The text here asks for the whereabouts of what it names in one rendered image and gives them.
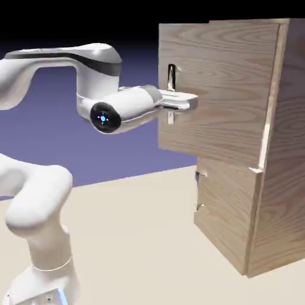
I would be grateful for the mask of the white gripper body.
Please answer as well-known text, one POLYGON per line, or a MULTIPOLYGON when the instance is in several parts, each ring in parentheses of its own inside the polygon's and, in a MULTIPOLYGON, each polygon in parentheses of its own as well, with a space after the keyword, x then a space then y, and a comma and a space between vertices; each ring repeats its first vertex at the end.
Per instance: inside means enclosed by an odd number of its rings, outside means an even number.
POLYGON ((198 106, 198 97, 194 94, 161 89, 159 92, 162 95, 162 99, 155 103, 155 107, 174 111, 192 111, 198 106))

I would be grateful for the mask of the long curved metal handle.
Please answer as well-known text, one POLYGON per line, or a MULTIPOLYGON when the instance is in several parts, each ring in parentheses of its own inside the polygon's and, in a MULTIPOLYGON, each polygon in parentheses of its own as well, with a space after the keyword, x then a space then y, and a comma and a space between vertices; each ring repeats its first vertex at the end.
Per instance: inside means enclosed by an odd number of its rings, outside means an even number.
MULTIPOLYGON (((176 91, 176 72, 178 68, 175 64, 168 64, 167 67, 167 90, 175 92, 176 91)), ((169 111, 167 113, 167 124, 173 125, 175 123, 175 112, 169 111)))

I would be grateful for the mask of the large light wood door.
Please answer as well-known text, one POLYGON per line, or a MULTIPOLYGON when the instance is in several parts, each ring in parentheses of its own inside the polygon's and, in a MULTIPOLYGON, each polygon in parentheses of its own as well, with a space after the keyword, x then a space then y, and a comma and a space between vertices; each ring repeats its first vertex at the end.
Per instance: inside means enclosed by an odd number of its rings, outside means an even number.
POLYGON ((197 95, 198 107, 172 125, 160 116, 159 146, 257 167, 278 29, 268 22, 160 25, 159 86, 167 87, 174 64, 176 90, 197 95))

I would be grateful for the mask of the small light wood door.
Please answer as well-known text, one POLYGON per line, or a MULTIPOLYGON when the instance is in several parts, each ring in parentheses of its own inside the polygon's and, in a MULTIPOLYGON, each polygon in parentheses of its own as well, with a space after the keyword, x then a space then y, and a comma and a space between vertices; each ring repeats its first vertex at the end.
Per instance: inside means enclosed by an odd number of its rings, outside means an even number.
POLYGON ((197 171, 206 173, 206 204, 194 223, 242 275, 247 273, 263 172, 199 157, 197 171))

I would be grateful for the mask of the light wood cabinet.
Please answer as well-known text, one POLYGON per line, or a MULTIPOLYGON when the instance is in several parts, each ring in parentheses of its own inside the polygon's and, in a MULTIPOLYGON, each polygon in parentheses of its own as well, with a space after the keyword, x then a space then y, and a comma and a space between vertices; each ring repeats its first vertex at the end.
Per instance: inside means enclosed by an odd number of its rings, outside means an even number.
POLYGON ((250 239, 252 278, 305 259, 305 18, 209 23, 279 26, 259 164, 263 172, 250 239))

